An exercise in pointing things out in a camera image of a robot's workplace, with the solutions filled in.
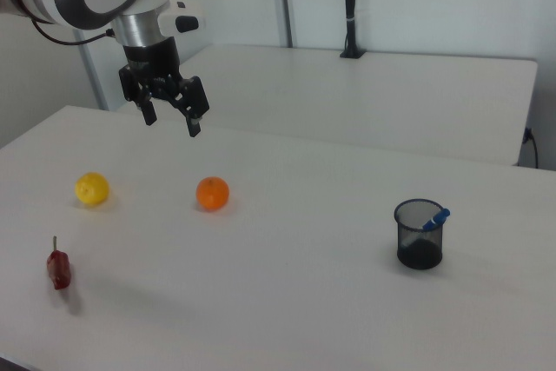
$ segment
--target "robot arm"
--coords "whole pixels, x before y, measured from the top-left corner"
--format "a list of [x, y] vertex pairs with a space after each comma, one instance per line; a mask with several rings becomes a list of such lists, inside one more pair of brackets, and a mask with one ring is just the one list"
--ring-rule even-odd
[[209, 110], [201, 80], [184, 80], [174, 36], [203, 25], [194, 8], [171, 0], [0, 0], [0, 12], [79, 30], [111, 24], [128, 65], [120, 70], [125, 98], [141, 108], [145, 122], [156, 120], [151, 97], [169, 101], [186, 117], [191, 136]]

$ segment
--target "white wall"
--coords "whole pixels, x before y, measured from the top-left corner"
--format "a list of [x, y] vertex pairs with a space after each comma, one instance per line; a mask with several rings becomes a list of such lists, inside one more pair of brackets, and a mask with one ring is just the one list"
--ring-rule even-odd
[[[65, 105], [97, 108], [77, 47], [55, 45], [30, 20], [0, 15], [0, 147]], [[49, 27], [60, 39], [73, 31]]]
[[[182, 60], [209, 44], [287, 44], [281, 0], [183, 1], [202, 6], [207, 28], [176, 39]], [[93, 43], [89, 53], [108, 109], [118, 109], [125, 103], [117, 73], [127, 63], [122, 47], [116, 42]]]
[[[201, 4], [208, 28], [178, 41], [183, 59], [209, 43], [285, 46], [281, 0], [189, 0]], [[340, 50], [344, 0], [288, 0], [294, 45]], [[556, 169], [556, 0], [357, 0], [359, 43], [368, 50], [530, 58], [539, 63], [529, 125], [540, 163]], [[89, 47], [109, 109], [122, 98], [122, 48]], [[521, 162], [532, 165], [527, 146]]]
[[[289, 0], [294, 45], [342, 49], [344, 0]], [[539, 63], [529, 125], [541, 167], [556, 169], [556, 0], [357, 0], [367, 50], [532, 58]], [[532, 165], [532, 151], [523, 161]]]

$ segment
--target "blue marker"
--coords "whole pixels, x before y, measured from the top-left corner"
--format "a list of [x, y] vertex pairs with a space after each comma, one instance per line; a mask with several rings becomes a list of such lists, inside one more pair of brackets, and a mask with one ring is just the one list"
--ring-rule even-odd
[[436, 215], [434, 215], [430, 221], [425, 223], [425, 225], [423, 226], [423, 230], [426, 232], [428, 232], [429, 230], [433, 230], [438, 225], [444, 223], [449, 216], [450, 216], [450, 211], [448, 209], [441, 210]]

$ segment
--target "power cord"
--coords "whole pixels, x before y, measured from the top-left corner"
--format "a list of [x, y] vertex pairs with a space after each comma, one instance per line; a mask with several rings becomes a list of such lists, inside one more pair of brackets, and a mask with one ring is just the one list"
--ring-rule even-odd
[[38, 32], [42, 36], [44, 36], [49, 41], [51, 41], [53, 43], [57, 43], [59, 45], [67, 45], [67, 46], [84, 45], [86, 43], [92, 43], [92, 42], [97, 41], [99, 39], [105, 38], [106, 36], [110, 36], [110, 37], [114, 36], [114, 31], [113, 30], [106, 30], [106, 32], [101, 34], [101, 35], [93, 36], [92, 38], [85, 39], [83, 41], [75, 41], [75, 42], [60, 41], [59, 39], [55, 39], [52, 36], [50, 36], [49, 34], [47, 34], [46, 32], [44, 32], [43, 28], [41, 28], [39, 26], [38, 22], [35, 19], [31, 19], [31, 22], [33, 23], [33, 26], [36, 28], [36, 30], [38, 30]]
[[533, 136], [533, 130], [531, 128], [525, 128], [525, 133], [523, 134], [523, 141], [522, 143], [525, 145], [529, 141], [533, 142], [533, 148], [535, 151], [535, 168], [539, 168], [539, 151], [537, 150], [537, 142], [535, 141], [535, 137]]

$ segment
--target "black pole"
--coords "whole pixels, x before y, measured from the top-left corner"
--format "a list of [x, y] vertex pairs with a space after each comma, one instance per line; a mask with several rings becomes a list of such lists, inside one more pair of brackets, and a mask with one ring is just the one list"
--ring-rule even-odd
[[342, 58], [360, 58], [365, 54], [365, 50], [357, 48], [357, 41], [355, 39], [355, 0], [346, 0], [346, 26], [348, 33], [346, 48], [340, 56]]

